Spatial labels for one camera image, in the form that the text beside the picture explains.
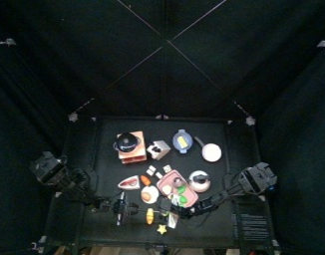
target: toy food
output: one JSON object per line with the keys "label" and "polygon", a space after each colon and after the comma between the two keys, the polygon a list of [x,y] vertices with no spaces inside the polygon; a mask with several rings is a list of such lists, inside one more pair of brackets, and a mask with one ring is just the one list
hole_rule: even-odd
{"label": "toy food", "polygon": [[144,203],[155,203],[158,201],[159,191],[155,186],[146,186],[142,190],[142,200]]}
{"label": "toy food", "polygon": [[171,191],[172,191],[172,188],[170,185],[166,185],[163,188],[162,188],[162,193],[164,195],[170,195],[171,194]]}
{"label": "toy food", "polygon": [[144,186],[150,186],[151,185],[151,181],[150,181],[150,179],[144,175],[140,176],[140,180],[142,180]]}
{"label": "toy food", "polygon": [[148,225],[151,225],[154,223],[154,219],[155,219],[154,210],[151,208],[148,208],[148,210],[147,210],[147,224]]}
{"label": "toy food", "polygon": [[148,202],[151,200],[151,195],[147,192],[142,193],[142,199],[144,202]]}

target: cable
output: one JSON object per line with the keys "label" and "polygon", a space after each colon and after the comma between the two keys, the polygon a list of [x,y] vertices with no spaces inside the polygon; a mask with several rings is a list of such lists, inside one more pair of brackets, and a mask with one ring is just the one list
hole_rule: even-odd
{"label": "cable", "polygon": [[176,39],[225,2],[221,1],[170,40]]}

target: egg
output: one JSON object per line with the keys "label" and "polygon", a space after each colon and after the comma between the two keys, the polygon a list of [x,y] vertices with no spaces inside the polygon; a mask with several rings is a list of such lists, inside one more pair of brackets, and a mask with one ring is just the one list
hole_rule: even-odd
{"label": "egg", "polygon": [[147,192],[142,193],[142,199],[143,201],[150,201],[151,200],[151,195]]}

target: red object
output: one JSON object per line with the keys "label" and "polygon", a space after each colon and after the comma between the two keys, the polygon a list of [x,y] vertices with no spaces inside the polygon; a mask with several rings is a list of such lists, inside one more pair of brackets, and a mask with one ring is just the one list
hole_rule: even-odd
{"label": "red object", "polygon": [[142,180],[142,182],[143,182],[143,184],[144,184],[146,186],[150,186],[150,185],[151,185],[151,181],[150,181],[150,179],[148,179],[144,175],[140,176],[140,180]]}

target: plastic toy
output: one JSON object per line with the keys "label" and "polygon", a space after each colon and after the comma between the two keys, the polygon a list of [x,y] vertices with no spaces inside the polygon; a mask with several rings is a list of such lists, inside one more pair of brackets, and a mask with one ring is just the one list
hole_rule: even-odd
{"label": "plastic toy", "polygon": [[147,224],[151,225],[154,223],[155,220],[155,213],[154,210],[151,208],[148,208],[147,210]]}
{"label": "plastic toy", "polygon": [[159,225],[158,233],[159,233],[160,235],[163,235],[164,233],[167,233],[166,225]]}
{"label": "plastic toy", "polygon": [[150,179],[144,175],[140,176],[140,180],[142,180],[144,186],[150,186],[151,185],[151,181],[150,181]]}
{"label": "plastic toy", "polygon": [[135,189],[139,189],[140,188],[139,177],[135,175],[132,177],[126,178],[118,184],[118,188],[120,188],[123,190],[135,190]]}

